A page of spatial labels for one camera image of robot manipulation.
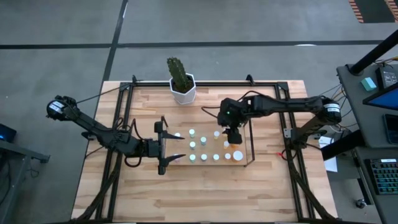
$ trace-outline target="computer monitor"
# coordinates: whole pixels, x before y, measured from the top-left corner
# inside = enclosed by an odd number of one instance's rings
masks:
[[[363,104],[398,110],[398,83],[366,98],[363,100]]]

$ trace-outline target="cactus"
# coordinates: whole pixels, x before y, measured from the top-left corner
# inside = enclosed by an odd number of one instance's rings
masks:
[[[192,88],[193,83],[188,79],[181,61],[178,58],[170,57],[167,59],[167,65],[169,66],[169,72],[173,77],[174,85],[172,87],[180,93],[186,93],[189,91]]]

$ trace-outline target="white paper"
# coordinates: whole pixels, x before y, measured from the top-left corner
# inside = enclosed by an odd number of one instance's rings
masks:
[[[329,137],[324,137],[322,136],[319,139],[319,146],[321,148],[333,143],[335,140]],[[337,172],[337,161],[336,161],[336,157],[333,157],[331,159],[328,159],[327,161],[324,162],[325,163],[325,168],[327,171],[330,172]]]

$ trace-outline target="monitor screen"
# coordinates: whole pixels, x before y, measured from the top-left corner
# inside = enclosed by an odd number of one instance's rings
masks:
[[[398,88],[395,88],[383,95],[375,97],[368,102],[373,106],[380,106],[383,108],[398,110]]]

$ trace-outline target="potted cactus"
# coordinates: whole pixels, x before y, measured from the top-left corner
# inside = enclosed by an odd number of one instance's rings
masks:
[[[167,65],[172,76],[169,82],[175,101],[181,105],[192,103],[197,94],[193,75],[185,73],[184,66],[178,58],[168,58]]]

